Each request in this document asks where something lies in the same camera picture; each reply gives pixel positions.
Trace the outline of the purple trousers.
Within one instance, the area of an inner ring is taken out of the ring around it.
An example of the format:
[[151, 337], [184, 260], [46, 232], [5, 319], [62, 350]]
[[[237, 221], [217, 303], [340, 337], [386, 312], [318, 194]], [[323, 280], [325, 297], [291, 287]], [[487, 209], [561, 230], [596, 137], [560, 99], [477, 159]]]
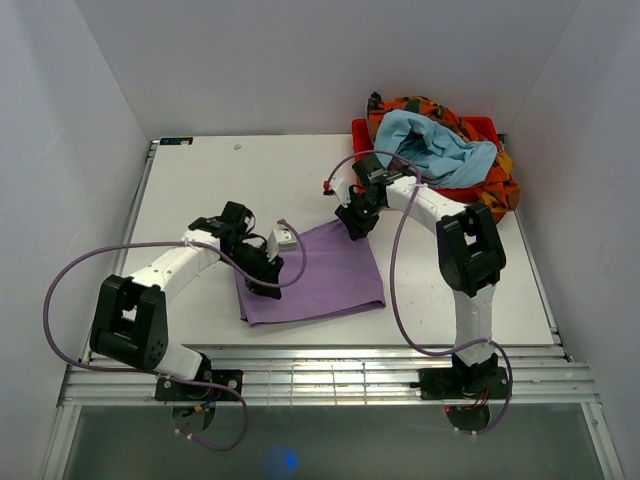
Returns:
[[304, 274], [279, 300], [249, 291], [236, 276], [240, 319], [252, 327], [345, 316], [386, 306], [383, 281], [369, 242], [353, 241], [339, 220], [301, 234]]

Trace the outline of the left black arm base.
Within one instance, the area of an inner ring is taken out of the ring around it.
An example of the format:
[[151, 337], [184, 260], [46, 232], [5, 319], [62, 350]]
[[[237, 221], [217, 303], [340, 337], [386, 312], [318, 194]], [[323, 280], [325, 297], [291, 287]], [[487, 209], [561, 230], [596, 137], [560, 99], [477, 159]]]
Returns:
[[238, 369], [211, 370], [199, 374], [195, 382], [206, 386], [185, 384], [176, 380], [161, 378], [156, 383], [154, 399], [160, 402], [235, 401], [242, 393], [244, 372]]

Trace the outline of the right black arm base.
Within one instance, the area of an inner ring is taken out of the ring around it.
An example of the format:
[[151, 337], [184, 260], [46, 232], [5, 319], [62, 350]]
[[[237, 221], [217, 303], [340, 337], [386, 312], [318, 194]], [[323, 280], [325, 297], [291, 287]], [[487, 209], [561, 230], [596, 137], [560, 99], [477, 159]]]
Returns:
[[420, 391], [422, 400], [504, 400], [510, 385], [503, 368], [473, 380], [464, 379], [453, 368], [425, 368], [409, 383], [410, 388]]

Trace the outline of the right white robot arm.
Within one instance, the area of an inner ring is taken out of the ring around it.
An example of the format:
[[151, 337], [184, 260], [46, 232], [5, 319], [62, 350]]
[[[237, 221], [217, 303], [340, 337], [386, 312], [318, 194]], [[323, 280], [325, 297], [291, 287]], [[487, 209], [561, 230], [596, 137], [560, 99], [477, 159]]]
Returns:
[[337, 198], [335, 214], [352, 240], [366, 238], [384, 210], [416, 221], [436, 238], [439, 271], [454, 297], [455, 341], [445, 353], [450, 366], [419, 370], [412, 388], [424, 400], [508, 398], [510, 374], [499, 366], [492, 338], [492, 303], [506, 254], [490, 209], [429, 188], [412, 164], [389, 170], [379, 155], [351, 155], [357, 183], [332, 173], [323, 193]]

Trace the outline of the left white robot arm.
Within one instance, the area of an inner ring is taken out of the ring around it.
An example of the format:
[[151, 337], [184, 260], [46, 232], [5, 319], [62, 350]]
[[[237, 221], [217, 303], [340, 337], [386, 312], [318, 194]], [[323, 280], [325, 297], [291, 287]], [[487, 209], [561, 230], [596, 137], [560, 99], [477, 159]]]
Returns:
[[233, 262], [253, 279], [251, 292], [279, 299], [275, 285], [284, 265], [280, 254], [297, 241], [290, 230], [275, 228], [262, 243], [250, 241], [255, 217], [244, 205], [229, 201], [222, 213], [199, 217], [180, 242], [127, 277], [112, 275], [102, 283], [90, 334], [90, 348], [136, 370], [177, 378], [190, 399], [205, 397], [212, 387], [210, 361], [169, 339], [169, 303], [207, 268]]

